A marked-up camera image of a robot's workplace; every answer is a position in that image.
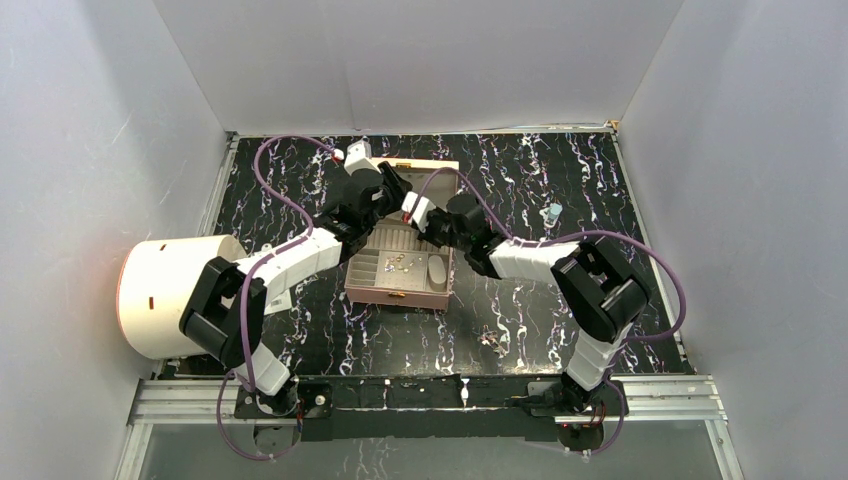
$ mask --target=white cylinder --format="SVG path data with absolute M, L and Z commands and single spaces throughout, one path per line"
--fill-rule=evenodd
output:
M 247 254 L 231 235 L 153 240 L 133 248 L 118 280 L 118 322 L 124 337 L 152 359 L 204 353 L 180 332 L 200 272 L 215 258 L 235 261 Z

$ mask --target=gray wall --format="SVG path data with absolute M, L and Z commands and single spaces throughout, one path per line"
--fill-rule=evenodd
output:
M 113 478 L 140 375 L 128 250 L 196 233 L 224 134 L 149 0 L 0 13 L 3 478 Z
M 848 3 L 688 0 L 624 116 L 749 478 L 844 478 Z
M 618 119 L 682 0 L 155 0 L 240 133 Z

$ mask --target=black marble table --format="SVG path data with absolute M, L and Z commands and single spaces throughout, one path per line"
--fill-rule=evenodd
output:
M 362 137 L 324 137 L 345 150 Z M 513 234 L 553 238 L 580 229 L 615 230 L 642 240 L 632 198 L 605 132 L 409 135 L 367 137 L 375 157 L 456 160 Z M 230 172 L 216 234 L 232 234 L 248 252 L 279 244 L 304 229 L 298 215 L 257 185 L 251 164 L 262 139 L 241 139 Z M 284 140 L 266 155 L 263 175 L 315 214 L 327 189 L 347 174 L 303 141 Z M 560 203 L 563 213 L 546 229 L 539 210 Z M 647 256 L 622 248 L 650 280 L 654 298 L 635 334 L 668 328 L 665 307 Z M 555 288 L 474 274 L 458 257 L 453 295 L 445 312 L 352 304 L 344 293 L 345 267 L 315 275 L 292 289 L 294 308 L 266 318 L 263 341 L 300 375 L 436 375 L 560 372 L 571 356 L 577 325 Z M 480 337 L 494 331 L 503 357 Z M 674 340 L 628 344 L 615 367 L 625 373 L 692 373 Z M 170 362 L 163 377 L 220 375 L 210 357 Z

